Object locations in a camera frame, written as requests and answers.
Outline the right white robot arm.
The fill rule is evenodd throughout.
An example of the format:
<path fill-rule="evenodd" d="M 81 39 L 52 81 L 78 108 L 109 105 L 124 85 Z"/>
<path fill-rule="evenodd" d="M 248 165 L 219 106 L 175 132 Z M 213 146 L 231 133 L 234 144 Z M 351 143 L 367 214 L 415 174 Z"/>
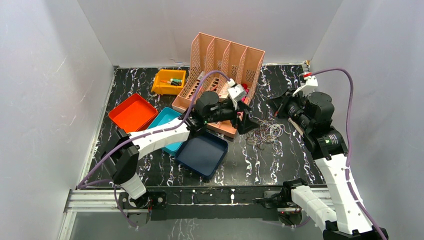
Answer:
<path fill-rule="evenodd" d="M 358 194 L 347 165 L 348 147 L 342 134 L 332 126 L 332 98 L 322 92 L 306 96 L 287 90 L 267 100 L 277 118 L 288 118 L 318 166 L 332 200 L 329 207 L 305 180 L 285 181 L 281 199 L 288 207 L 301 207 L 322 231 L 325 240 L 387 240 L 385 228 L 374 223 Z"/>

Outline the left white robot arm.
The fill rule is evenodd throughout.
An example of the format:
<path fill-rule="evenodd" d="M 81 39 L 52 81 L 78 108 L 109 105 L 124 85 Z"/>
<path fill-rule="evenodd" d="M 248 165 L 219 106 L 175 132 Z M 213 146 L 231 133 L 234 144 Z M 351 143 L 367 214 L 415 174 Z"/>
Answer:
<path fill-rule="evenodd" d="M 106 164 L 112 183 L 128 194 L 130 204 L 137 209 L 146 208 L 152 197 L 136 173 L 139 159 L 167 145 L 199 136 L 209 123 L 230 121 L 241 135 L 257 129 L 259 124 L 249 117 L 250 107 L 242 101 L 245 95 L 241 90 L 220 100 L 216 92 L 205 91 L 184 115 L 169 123 L 130 133 L 119 129 L 100 162 Z"/>

